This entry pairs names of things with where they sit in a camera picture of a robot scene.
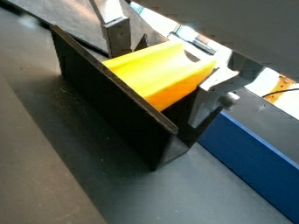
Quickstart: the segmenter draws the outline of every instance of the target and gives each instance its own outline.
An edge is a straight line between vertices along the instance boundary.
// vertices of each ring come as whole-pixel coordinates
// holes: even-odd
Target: yellow foam block
[[[107,68],[159,110],[178,102],[207,79],[213,57],[193,62],[183,43],[167,41],[103,62]]]

